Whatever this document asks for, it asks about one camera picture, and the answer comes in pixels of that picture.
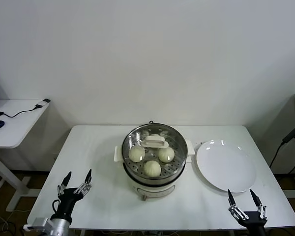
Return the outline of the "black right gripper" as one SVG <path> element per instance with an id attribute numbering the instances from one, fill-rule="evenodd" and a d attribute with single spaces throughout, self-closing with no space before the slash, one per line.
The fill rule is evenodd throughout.
<path id="1" fill-rule="evenodd" d="M 243 212 L 234 200 L 231 191 L 228 189 L 228 201 L 230 204 L 229 212 L 235 219 L 239 219 L 238 223 L 245 227 L 250 236 L 267 236 L 265 224 L 267 223 L 266 206 L 264 206 L 260 198 L 250 189 L 250 194 L 258 211 Z"/>

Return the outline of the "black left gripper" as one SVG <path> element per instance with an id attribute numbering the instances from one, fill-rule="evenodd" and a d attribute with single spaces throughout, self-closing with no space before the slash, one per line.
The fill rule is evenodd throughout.
<path id="1" fill-rule="evenodd" d="M 70 171 L 63 179 L 61 185 L 57 186 L 59 205 L 53 214 L 54 219 L 64 219 L 69 223 L 72 222 L 71 214 L 75 204 L 83 198 L 83 194 L 87 194 L 91 188 L 91 169 L 89 170 L 84 183 L 78 188 L 66 189 L 72 172 Z"/>

